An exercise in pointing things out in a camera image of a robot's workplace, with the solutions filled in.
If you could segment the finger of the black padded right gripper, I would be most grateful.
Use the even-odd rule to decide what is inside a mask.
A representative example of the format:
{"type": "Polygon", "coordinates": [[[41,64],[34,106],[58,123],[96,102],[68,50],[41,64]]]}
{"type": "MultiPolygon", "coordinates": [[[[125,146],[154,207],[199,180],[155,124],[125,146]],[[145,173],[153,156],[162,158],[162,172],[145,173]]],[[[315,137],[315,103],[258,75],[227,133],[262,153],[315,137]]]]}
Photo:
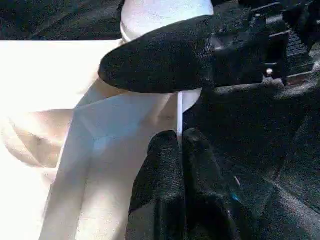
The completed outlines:
{"type": "Polygon", "coordinates": [[[212,15],[179,21],[125,43],[101,60],[106,84],[136,93],[167,94],[214,86],[212,15]]]}

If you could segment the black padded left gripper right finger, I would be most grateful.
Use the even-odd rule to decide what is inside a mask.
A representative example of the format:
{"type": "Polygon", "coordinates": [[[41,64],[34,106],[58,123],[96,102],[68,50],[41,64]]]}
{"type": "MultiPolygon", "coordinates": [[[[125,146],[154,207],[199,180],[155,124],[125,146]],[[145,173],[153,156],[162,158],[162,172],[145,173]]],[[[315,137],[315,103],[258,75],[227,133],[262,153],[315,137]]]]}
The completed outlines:
{"type": "Polygon", "coordinates": [[[214,149],[198,129],[183,133],[187,233],[191,240],[246,240],[248,220],[232,197],[214,149]]]}

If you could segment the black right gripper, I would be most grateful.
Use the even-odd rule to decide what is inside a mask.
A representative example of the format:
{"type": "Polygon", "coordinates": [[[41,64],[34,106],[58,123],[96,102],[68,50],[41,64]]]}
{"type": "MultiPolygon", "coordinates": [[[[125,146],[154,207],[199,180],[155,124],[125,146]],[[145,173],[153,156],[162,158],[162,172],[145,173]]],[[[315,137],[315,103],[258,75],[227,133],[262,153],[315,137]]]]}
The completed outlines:
{"type": "Polygon", "coordinates": [[[226,52],[227,84],[263,78],[296,85],[311,73],[320,41],[318,0],[214,0],[217,37],[226,52]]]}

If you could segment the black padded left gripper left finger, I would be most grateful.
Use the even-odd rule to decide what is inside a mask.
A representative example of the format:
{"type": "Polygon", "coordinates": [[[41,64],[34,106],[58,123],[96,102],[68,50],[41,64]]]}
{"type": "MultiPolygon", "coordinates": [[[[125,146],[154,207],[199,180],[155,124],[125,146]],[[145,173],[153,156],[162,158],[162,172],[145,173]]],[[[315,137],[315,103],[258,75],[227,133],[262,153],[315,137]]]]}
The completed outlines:
{"type": "Polygon", "coordinates": [[[128,211],[130,240],[186,238],[185,184],[174,131],[155,135],[134,180],[128,211]]]}

